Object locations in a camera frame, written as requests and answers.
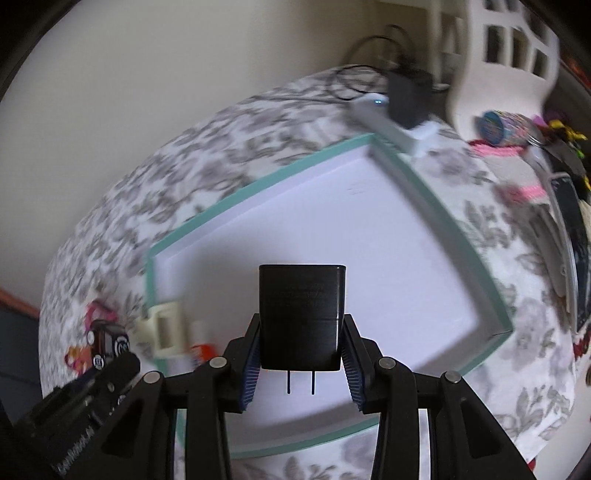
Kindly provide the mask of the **cream plastic hair claw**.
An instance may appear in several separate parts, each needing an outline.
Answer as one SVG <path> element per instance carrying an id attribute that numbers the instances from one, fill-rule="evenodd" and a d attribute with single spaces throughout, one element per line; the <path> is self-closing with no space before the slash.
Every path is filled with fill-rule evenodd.
<path id="1" fill-rule="evenodd" d="M 182 305 L 172 301 L 152 306 L 146 318 L 135 322 L 134 338 L 147 344 L 158 359 L 185 354 L 188 341 Z"/>

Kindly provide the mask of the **black power adapter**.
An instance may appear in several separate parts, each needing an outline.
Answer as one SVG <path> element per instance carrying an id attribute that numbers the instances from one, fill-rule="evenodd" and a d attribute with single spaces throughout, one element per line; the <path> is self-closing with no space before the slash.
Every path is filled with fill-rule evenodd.
<path id="1" fill-rule="evenodd" d="M 341 368 L 345 317 L 344 265 L 259 267 L 259 358 L 264 370 L 335 372 Z"/>

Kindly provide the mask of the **floral grey white blanket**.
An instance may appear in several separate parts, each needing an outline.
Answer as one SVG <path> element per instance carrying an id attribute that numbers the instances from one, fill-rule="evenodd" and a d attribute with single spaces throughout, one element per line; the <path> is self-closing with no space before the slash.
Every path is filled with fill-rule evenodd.
<path id="1" fill-rule="evenodd" d="M 83 340 L 94 298 L 123 320 L 146 302 L 150 247 L 240 188 L 301 157 L 362 134 L 346 89 L 331 72 L 229 106 L 182 132 L 114 184 L 76 224 L 45 277 L 39 327 L 44 393 L 69 382 L 68 348 Z M 468 379 L 527 460 L 567 422 L 575 401 L 570 326 L 527 225 L 528 209 L 504 201 L 502 176 L 448 125 L 413 161 L 482 256 L 508 307 L 514 334 Z"/>

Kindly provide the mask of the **black plugged adapter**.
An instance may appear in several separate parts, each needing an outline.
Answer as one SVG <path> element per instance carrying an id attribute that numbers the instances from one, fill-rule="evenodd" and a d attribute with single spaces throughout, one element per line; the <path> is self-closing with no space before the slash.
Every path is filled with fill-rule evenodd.
<path id="1" fill-rule="evenodd" d="M 432 106 L 433 76 L 419 69 L 392 70 L 388 76 L 388 113 L 405 129 L 428 120 Z"/>

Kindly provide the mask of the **pink smart watch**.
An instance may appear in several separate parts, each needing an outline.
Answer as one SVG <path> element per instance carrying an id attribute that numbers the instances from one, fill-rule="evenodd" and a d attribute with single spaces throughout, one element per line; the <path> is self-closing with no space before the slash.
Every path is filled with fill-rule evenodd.
<path id="1" fill-rule="evenodd" d="M 117 322 L 118 316 L 114 310 L 107 307 L 102 301 L 93 300 L 87 305 L 86 308 L 84 320 L 85 328 L 89 330 L 92 322 L 95 320 Z"/>

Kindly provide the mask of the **black toy car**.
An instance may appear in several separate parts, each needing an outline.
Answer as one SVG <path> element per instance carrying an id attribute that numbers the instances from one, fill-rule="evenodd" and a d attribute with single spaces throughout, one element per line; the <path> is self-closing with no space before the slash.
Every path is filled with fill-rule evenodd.
<path id="1" fill-rule="evenodd" d="M 86 342 L 90 347 L 92 366 L 97 370 L 102 370 L 130 348 L 125 328 L 114 321 L 102 319 L 94 320 L 90 324 L 86 333 Z"/>

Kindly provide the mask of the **orange glue bottle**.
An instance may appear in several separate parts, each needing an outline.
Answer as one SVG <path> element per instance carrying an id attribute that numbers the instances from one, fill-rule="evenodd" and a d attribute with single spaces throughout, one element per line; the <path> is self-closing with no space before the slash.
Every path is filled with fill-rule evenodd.
<path id="1" fill-rule="evenodd" d="M 207 363 L 217 356 L 216 348 L 204 321 L 193 321 L 190 323 L 188 338 L 189 350 L 195 366 Z"/>

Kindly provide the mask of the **teal white tray box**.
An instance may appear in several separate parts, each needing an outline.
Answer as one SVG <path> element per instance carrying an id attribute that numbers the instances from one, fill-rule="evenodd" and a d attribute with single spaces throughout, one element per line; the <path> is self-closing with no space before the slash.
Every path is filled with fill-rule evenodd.
<path id="1" fill-rule="evenodd" d="M 405 157 L 362 135 L 206 208 L 150 250 L 146 301 L 181 302 L 217 346 L 259 311 L 263 264 L 342 265 L 346 312 L 411 369 L 468 373 L 513 330 L 489 272 Z"/>

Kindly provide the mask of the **pink crochet mat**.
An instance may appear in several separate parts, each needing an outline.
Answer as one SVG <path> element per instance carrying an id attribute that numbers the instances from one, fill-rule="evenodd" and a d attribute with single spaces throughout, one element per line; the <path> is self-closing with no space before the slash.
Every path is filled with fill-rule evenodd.
<path id="1" fill-rule="evenodd" d="M 497 191 L 507 203 L 535 204 L 548 200 L 534 169 L 522 159 L 523 147 L 494 147 L 484 141 L 470 143 L 497 178 Z"/>

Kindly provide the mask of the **white power strip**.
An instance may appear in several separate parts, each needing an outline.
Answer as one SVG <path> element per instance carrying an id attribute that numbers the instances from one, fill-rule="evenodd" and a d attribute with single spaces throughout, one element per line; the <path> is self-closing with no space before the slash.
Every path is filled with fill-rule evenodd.
<path id="1" fill-rule="evenodd" d="M 412 157 L 425 155 L 438 145 L 438 122 L 426 120 L 417 127 L 407 129 L 390 118 L 389 106 L 386 95 L 369 93 L 349 101 L 349 113 L 370 131 Z"/>

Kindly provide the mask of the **white wooden shelf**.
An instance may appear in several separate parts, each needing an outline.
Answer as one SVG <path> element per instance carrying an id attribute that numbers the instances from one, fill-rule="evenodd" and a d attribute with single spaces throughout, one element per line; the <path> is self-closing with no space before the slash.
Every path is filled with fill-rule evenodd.
<path id="1" fill-rule="evenodd" d="M 488 111 L 540 115 L 559 73 L 559 40 L 531 28 L 521 1 L 428 1 L 427 65 L 436 83 L 451 67 L 447 117 L 465 140 Z"/>

